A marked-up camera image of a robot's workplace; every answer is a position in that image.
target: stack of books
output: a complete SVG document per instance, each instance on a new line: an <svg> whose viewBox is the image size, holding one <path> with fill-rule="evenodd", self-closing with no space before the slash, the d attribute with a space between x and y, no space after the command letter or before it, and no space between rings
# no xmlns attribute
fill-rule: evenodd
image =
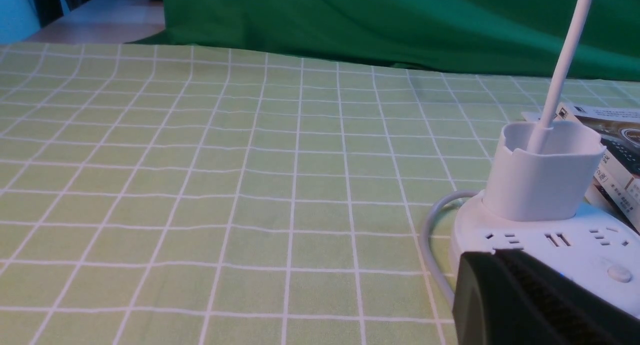
<svg viewBox="0 0 640 345"><path fill-rule="evenodd" d="M528 122L540 119L537 113L522 115ZM560 103L555 115L601 135L606 151L585 198L640 232L640 109Z"/></svg>

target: green cloth backdrop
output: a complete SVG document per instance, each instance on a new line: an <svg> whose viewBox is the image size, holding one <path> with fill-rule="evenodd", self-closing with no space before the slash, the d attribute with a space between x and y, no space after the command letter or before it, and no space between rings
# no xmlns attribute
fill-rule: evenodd
<svg viewBox="0 0 640 345"><path fill-rule="evenodd" d="M576 0L164 0L142 44L551 76ZM571 77L640 81L640 0L593 0Z"/></svg>

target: white rod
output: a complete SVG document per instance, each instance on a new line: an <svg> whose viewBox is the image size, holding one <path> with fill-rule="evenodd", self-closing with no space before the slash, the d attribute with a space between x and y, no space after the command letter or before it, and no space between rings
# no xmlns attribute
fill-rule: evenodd
<svg viewBox="0 0 640 345"><path fill-rule="evenodd" d="M534 127L526 146L526 151L530 153L540 154L551 133L551 129L553 128L552 121L556 115L560 94L567 79L567 72L571 66L571 61L574 59L580 36L583 33L591 4L592 0L578 0L575 5L569 31L567 31L566 38L564 39L560 57L553 71L553 77L551 77L551 85L549 85L549 92L546 94L542 117L540 117L540 120Z"/></svg>

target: white power strip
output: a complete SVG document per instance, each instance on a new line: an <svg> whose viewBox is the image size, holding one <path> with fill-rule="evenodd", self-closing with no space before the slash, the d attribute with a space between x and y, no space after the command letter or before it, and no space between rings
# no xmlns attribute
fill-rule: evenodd
<svg viewBox="0 0 640 345"><path fill-rule="evenodd" d="M484 191L455 216L449 262L464 252L520 249L611 305L640 318L640 236L608 213L582 204L567 220L518 222L491 213Z"/></svg>

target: power cord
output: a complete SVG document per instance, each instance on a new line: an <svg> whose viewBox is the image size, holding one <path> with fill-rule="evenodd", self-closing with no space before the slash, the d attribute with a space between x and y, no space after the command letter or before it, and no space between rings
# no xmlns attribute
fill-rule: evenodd
<svg viewBox="0 0 640 345"><path fill-rule="evenodd" d="M430 271L431 276L435 280L436 284L438 284L438 288L444 295L446 303L450 309L453 308L453 298L454 292L451 288L449 282L447 282L446 277L444 276L441 268L438 266L436 259L434 257L434 252L432 251L432 247L429 243L429 238L432 235L432 231L434 231L436 225L436 219L442 209L447 206L449 203L464 198L472 198L477 195L477 191L473 190L458 190L451 192L449 195L442 197L442 199L438 200L431 207L427 219L424 222L424 226L422 227L422 231L420 232L420 251L422 252L422 258L427 266L427 269Z"/></svg>

